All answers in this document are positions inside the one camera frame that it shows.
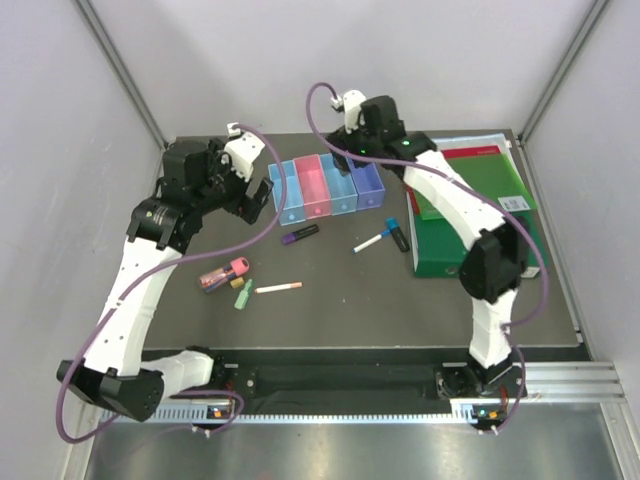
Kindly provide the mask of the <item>purple drawer box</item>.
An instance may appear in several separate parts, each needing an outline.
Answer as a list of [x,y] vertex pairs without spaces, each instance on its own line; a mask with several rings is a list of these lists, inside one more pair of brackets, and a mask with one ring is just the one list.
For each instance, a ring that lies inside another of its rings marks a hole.
[[358,193],[356,210],[368,210],[382,206],[385,198],[385,187],[374,163],[366,163],[364,167],[357,167],[351,160],[347,160],[351,177]]

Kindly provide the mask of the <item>purple cap black highlighter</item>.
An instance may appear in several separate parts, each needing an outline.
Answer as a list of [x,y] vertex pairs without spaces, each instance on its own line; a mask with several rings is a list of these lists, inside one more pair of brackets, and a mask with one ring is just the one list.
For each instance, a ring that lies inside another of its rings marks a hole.
[[292,243],[295,243],[297,241],[300,241],[302,239],[315,235],[318,232],[319,232],[319,226],[317,224],[312,224],[304,228],[285,234],[281,238],[281,242],[283,245],[290,245]]

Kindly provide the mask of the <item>sky blue drawer box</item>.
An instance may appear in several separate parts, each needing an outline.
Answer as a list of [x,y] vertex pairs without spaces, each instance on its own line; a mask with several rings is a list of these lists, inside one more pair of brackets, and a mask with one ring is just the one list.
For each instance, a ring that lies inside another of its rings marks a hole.
[[331,154],[320,156],[331,201],[331,215],[338,216],[356,211],[358,193],[350,174],[343,175],[334,165]]

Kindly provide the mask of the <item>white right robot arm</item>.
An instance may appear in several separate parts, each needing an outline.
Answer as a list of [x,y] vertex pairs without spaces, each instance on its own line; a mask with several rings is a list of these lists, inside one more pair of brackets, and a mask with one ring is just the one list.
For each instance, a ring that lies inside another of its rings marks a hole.
[[367,98],[350,90],[333,95],[331,104],[344,116],[343,126],[326,137],[339,168],[382,159],[384,168],[428,200],[460,238],[466,256],[458,277],[473,311],[466,380],[474,393],[492,394],[512,366],[505,326],[527,268],[527,227],[478,198],[426,134],[407,132],[391,97]]

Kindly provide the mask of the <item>light blue drawer box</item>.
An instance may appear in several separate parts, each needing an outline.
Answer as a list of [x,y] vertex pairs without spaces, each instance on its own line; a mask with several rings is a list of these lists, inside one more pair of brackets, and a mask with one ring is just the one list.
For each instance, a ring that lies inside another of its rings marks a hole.
[[273,182],[272,195],[275,209],[279,208],[283,188],[284,186],[286,188],[286,200],[279,217],[279,223],[281,226],[302,223],[306,220],[306,214],[304,211],[304,200],[294,161],[284,161],[282,163],[282,167],[284,176],[280,175],[279,167],[276,163],[272,163],[268,166],[269,178]]

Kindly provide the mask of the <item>green ring binder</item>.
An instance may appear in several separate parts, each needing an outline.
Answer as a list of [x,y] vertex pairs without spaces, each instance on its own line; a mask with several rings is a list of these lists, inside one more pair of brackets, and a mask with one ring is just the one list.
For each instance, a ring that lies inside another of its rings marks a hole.
[[[414,275],[418,278],[457,277],[467,251],[453,227],[445,219],[423,220],[419,215],[416,195],[409,190],[409,230]],[[522,195],[500,197],[497,202],[520,220],[525,220],[545,266],[549,259],[535,224],[529,202]]]

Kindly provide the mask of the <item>pink drawer box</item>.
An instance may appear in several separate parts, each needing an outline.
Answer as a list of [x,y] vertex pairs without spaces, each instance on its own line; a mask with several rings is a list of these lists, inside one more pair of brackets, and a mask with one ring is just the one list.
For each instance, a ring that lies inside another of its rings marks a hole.
[[319,155],[309,155],[294,159],[304,211],[308,219],[329,216],[331,197]]

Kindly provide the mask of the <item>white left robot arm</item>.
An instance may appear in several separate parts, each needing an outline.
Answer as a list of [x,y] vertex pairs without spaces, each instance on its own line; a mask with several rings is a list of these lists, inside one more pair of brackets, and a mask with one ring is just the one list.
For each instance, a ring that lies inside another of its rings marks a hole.
[[247,190],[255,163],[271,150],[266,137],[239,124],[226,140],[177,141],[162,155],[162,173],[150,197],[131,214],[120,266],[102,317],[81,350],[60,362],[56,409],[65,396],[115,415],[144,422],[162,400],[196,388],[216,396],[226,387],[225,370],[206,348],[188,347],[145,362],[144,342],[164,288],[175,268],[201,260],[187,249],[204,217],[224,210],[253,224],[273,189],[261,180]]

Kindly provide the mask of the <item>blue cap black highlighter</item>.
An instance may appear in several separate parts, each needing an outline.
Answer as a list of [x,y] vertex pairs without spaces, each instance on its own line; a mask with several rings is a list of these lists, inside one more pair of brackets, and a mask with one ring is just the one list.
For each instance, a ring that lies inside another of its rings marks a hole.
[[403,231],[401,230],[397,219],[395,217],[387,218],[385,224],[399,250],[403,253],[409,252],[409,242],[407,241]]

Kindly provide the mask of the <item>white orange pen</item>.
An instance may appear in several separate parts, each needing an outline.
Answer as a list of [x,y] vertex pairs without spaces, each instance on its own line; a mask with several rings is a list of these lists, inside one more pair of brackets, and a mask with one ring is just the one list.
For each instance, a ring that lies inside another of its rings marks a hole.
[[278,291],[285,291],[291,289],[297,289],[303,287],[303,282],[292,282],[270,286],[261,286],[254,289],[256,294],[274,293]]

